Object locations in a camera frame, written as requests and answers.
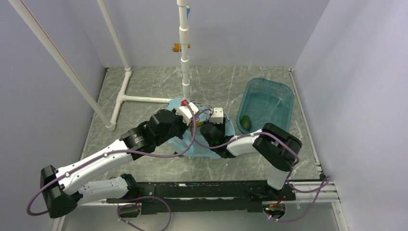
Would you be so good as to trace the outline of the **light blue plastic bag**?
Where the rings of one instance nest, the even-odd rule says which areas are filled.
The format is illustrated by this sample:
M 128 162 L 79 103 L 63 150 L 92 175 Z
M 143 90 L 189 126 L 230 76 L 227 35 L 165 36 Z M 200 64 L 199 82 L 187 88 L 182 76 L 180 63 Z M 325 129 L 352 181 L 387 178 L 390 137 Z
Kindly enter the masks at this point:
M 184 100 L 183 98 L 174 98 L 170 100 L 169 105 L 167 107 L 167 110 L 173 110 L 175 108 L 178 108 L 181 106 L 181 101 Z M 193 103 L 198 107 L 200 111 L 212 108 L 212 106 L 209 106 L 207 104 L 200 103 L 198 101 L 193 101 Z M 210 118 L 211 112 L 206 111 L 198 116 L 197 121 L 206 121 L 207 119 Z M 230 136 L 230 135 L 235 135 L 235 127 L 233 121 L 230 119 L 230 117 L 227 114 L 224 114 L 226 118 L 226 123 L 225 123 L 225 135 Z M 204 139 L 204 137 L 200 133 L 200 128 L 201 126 L 197 127 L 196 129 L 196 140 L 205 145 L 205 146 L 210 146 L 208 142 Z M 183 139 L 180 140 L 177 137 L 171 138 L 168 143 L 172 148 L 174 148 L 176 153 L 181 153 L 184 151 L 187 146 L 191 142 L 191 128 L 189 128 L 184 136 Z M 210 158 L 220 158 L 219 155 L 217 155 L 215 152 L 213 152 L 210 149 L 206 149 L 200 145 L 197 144 L 197 142 L 194 142 L 194 144 L 190 147 L 190 149 L 184 154 L 185 156 L 192 156 L 192 157 L 210 157 Z

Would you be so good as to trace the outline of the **dark green fake avocado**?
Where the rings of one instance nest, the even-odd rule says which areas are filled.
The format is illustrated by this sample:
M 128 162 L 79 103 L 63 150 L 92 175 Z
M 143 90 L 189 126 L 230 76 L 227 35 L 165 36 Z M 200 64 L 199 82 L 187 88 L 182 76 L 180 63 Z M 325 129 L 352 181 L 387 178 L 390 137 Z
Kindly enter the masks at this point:
M 250 131 L 252 128 L 252 122 L 248 115 L 242 116 L 240 119 L 240 125 L 245 131 Z

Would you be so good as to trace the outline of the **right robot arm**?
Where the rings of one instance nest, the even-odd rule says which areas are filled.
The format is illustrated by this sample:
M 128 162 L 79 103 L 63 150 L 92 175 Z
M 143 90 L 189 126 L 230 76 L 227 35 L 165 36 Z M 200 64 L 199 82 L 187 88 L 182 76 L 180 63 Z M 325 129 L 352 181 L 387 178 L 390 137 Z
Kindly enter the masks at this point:
M 222 158 L 250 153 L 263 156 L 272 165 L 265 186 L 266 196 L 271 200 L 283 195 L 283 186 L 299 162 L 298 154 L 303 145 L 298 138 L 272 123 L 266 123 L 255 132 L 237 136 L 226 135 L 224 124 L 205 122 L 200 134 L 208 143 L 207 149 Z

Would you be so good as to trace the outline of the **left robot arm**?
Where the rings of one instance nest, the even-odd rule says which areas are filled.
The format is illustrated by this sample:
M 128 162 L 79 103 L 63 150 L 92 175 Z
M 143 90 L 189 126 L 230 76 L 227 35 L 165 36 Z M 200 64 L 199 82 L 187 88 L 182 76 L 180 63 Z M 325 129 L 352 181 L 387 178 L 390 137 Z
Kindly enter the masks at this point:
M 50 218 L 59 218 L 78 205 L 96 200 L 134 201 L 139 192 L 130 174 L 123 174 L 116 180 L 93 181 L 93 178 L 144 155 L 153 156 L 156 147 L 171 138 L 182 138 L 197 112 L 196 108 L 186 106 L 161 109 L 148 121 L 131 128 L 104 149 L 81 161 L 60 168 L 44 167 L 40 172 L 40 188 L 46 213 Z

